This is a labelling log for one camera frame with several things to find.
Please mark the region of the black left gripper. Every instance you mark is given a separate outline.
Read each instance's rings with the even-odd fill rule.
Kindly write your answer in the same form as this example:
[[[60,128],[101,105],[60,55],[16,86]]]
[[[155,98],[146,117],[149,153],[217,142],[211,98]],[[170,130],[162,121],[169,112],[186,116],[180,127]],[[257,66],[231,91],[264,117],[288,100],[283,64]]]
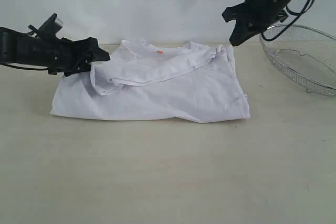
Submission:
[[[15,33],[14,62],[22,65],[46,67],[50,73],[62,72],[65,76],[88,72],[93,62],[110,60],[95,38],[71,41],[66,38],[37,38]]]

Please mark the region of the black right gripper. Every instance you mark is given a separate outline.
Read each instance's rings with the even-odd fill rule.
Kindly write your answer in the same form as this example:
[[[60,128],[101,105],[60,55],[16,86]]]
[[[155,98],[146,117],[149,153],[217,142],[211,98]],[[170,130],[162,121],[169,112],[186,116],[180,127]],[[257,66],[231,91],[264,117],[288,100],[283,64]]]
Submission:
[[[245,0],[236,6],[227,7],[222,13],[224,21],[236,22],[229,38],[230,44],[239,46],[264,32],[265,28],[284,22],[288,14],[278,3],[278,0]]]

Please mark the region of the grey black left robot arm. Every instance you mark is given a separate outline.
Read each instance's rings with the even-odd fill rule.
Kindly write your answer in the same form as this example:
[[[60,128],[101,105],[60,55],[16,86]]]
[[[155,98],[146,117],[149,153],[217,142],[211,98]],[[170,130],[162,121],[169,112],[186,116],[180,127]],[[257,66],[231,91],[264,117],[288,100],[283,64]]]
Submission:
[[[98,40],[89,37],[72,41],[40,32],[30,26],[30,33],[1,28],[1,65],[15,69],[63,73],[66,77],[89,72],[94,62],[106,62],[110,55]]]

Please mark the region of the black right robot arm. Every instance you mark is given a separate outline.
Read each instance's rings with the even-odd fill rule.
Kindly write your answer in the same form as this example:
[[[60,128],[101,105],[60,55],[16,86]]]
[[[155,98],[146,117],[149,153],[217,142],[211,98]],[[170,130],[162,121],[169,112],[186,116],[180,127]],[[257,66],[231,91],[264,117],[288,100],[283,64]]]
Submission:
[[[229,39],[231,45],[239,46],[273,24],[285,21],[288,18],[285,7],[290,1],[244,0],[236,6],[227,7],[222,13],[224,21],[236,22]]]

